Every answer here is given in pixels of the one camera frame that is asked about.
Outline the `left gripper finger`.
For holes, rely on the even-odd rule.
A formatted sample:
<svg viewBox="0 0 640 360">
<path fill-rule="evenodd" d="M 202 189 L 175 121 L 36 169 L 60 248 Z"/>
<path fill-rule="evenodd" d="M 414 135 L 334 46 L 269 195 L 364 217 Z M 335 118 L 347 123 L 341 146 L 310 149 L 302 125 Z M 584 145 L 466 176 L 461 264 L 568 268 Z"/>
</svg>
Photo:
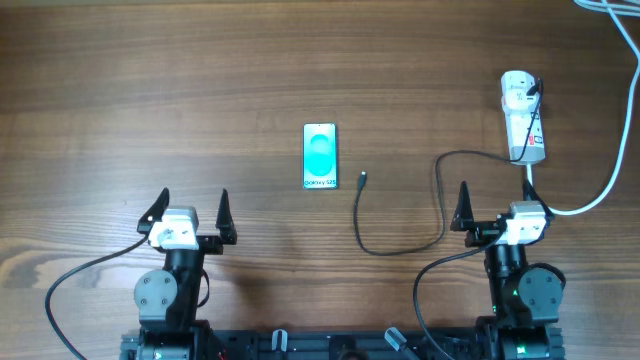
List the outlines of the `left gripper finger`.
<svg viewBox="0 0 640 360">
<path fill-rule="evenodd" d="M 166 208 L 169 205 L 170 192 L 168 188 L 164 188 L 156 201 L 151 207 L 141 216 L 138 221 L 139 226 L 152 226 L 156 221 L 162 218 Z"/>
<path fill-rule="evenodd" d="M 230 209 L 229 194 L 226 189 L 222 190 L 215 227 L 219 230 L 221 235 L 236 234 L 236 228 Z"/>
</svg>

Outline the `Galaxy S25 smartphone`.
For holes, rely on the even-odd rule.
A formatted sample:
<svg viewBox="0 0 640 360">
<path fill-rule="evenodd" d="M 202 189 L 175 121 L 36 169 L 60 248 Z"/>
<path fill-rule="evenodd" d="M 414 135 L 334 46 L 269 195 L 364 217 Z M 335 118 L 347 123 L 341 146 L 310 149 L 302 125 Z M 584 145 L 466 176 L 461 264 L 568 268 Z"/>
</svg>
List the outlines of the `Galaxy S25 smartphone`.
<svg viewBox="0 0 640 360">
<path fill-rule="evenodd" d="M 334 123 L 303 126 L 303 188 L 338 187 L 337 127 Z"/>
</svg>

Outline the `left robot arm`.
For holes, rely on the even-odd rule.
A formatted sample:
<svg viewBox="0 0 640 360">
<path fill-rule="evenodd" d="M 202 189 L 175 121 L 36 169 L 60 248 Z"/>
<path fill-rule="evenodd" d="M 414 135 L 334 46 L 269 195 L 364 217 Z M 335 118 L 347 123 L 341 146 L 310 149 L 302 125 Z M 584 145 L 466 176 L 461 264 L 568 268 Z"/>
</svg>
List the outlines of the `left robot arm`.
<svg viewBox="0 0 640 360">
<path fill-rule="evenodd" d="M 145 273 L 134 288 L 139 310 L 139 333 L 121 344 L 122 359 L 224 359 L 225 346 L 207 320 L 196 318 L 197 309 L 208 301 L 200 298 L 207 255 L 221 255 L 226 245 L 237 243 L 229 195 L 223 190 L 214 235 L 199 235 L 199 219 L 192 206 L 170 206 L 170 193 L 163 189 L 141 216 L 137 232 L 149 245 L 165 255 L 160 270 Z"/>
</svg>

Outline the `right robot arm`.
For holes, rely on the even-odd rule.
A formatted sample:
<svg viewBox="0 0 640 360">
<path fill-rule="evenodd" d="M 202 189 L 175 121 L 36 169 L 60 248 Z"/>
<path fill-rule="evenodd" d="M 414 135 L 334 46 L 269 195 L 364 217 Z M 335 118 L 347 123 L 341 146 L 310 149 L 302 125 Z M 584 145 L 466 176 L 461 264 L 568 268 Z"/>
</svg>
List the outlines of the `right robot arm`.
<svg viewBox="0 0 640 360">
<path fill-rule="evenodd" d="M 526 248 L 540 242 L 555 215 L 530 182 L 523 199 L 491 221 L 477 221 L 468 185 L 460 185 L 450 229 L 466 234 L 465 246 L 484 252 L 493 306 L 475 330 L 482 359 L 564 359 L 559 321 L 566 277 L 547 263 L 530 263 Z"/>
</svg>

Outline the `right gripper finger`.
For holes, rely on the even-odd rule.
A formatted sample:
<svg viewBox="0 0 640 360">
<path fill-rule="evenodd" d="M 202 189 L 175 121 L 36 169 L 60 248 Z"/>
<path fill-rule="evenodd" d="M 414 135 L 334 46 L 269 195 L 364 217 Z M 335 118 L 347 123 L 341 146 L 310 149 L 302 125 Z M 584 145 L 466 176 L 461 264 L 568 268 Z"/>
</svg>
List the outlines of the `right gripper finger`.
<svg viewBox="0 0 640 360">
<path fill-rule="evenodd" d="M 452 224 L 473 224 L 474 215 L 471 206 L 469 188 L 466 181 L 462 181 L 460 184 L 458 202 Z"/>
<path fill-rule="evenodd" d="M 531 182 L 527 179 L 525 179 L 523 183 L 523 198 L 525 201 L 539 202 L 545 212 L 546 218 L 554 217 L 554 213 L 550 210 L 550 208 L 546 205 L 546 203 L 540 198 L 540 196 L 535 191 Z"/>
</svg>

